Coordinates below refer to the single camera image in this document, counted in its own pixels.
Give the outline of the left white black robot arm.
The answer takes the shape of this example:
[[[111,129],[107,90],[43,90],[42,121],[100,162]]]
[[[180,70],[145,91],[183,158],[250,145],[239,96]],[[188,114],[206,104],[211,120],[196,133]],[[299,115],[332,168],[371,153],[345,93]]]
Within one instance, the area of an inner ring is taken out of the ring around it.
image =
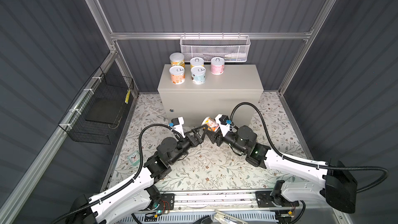
[[[172,170],[172,164],[187,155],[190,148],[203,143],[207,126],[188,132],[174,127],[168,129],[174,137],[165,138],[146,162],[140,162],[135,174],[100,194],[77,198],[60,223],[115,224],[137,211],[157,208],[161,194],[155,183],[165,178]]]

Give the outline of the yellow label can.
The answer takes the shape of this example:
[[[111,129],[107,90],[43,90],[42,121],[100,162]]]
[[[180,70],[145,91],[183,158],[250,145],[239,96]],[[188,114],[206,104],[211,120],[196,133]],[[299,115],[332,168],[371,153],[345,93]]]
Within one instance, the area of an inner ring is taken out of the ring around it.
[[[195,66],[204,66],[204,59],[201,57],[194,57],[190,60],[191,68]]]

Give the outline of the blue grey label can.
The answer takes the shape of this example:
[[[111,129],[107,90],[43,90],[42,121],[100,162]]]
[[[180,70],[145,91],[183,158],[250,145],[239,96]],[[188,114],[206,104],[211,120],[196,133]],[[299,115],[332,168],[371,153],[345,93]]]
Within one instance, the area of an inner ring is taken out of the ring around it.
[[[202,85],[206,79],[206,68],[203,66],[194,66],[191,68],[191,78],[195,85]]]

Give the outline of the pink label can front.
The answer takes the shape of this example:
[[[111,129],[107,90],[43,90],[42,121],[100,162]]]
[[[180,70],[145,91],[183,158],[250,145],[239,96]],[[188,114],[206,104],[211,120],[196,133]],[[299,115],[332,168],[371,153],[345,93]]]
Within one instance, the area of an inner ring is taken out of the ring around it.
[[[221,57],[214,57],[210,61],[210,71],[214,75],[221,75],[224,73],[225,60]]]

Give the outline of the orange peach label can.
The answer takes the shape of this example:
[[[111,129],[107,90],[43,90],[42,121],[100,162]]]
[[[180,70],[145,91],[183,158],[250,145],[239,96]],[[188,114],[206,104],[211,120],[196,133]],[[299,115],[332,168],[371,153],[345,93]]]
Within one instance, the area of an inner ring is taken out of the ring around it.
[[[171,81],[174,85],[181,85],[185,82],[185,69],[183,66],[175,65],[169,69]]]

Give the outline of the green orange label can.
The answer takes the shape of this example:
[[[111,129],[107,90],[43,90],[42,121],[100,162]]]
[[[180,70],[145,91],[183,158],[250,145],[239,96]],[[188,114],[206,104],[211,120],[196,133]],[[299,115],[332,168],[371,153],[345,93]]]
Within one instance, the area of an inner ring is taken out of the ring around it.
[[[184,55],[180,52],[175,52],[170,55],[171,66],[182,66],[185,67]]]

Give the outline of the orange can plain lid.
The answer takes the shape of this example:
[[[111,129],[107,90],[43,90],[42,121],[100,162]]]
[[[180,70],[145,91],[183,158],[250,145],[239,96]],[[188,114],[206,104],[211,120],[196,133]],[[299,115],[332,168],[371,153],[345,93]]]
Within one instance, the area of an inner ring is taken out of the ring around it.
[[[207,125],[208,130],[212,132],[217,132],[219,129],[219,124],[215,121],[215,119],[206,117],[204,121],[202,122],[202,125]]]

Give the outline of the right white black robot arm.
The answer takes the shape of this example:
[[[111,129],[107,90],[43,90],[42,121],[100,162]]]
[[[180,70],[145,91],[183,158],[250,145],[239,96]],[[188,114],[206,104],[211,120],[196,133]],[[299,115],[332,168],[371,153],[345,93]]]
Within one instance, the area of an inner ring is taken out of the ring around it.
[[[210,141],[217,146],[226,143],[236,155],[244,156],[250,165],[278,170],[304,179],[303,183],[288,183],[278,180],[269,199],[276,206],[298,201],[327,203],[332,208],[352,214],[356,210],[356,190],[358,183],[348,171],[323,169],[323,161],[297,158],[291,155],[278,155],[272,148],[257,142],[257,135],[248,126],[231,132],[206,130]]]

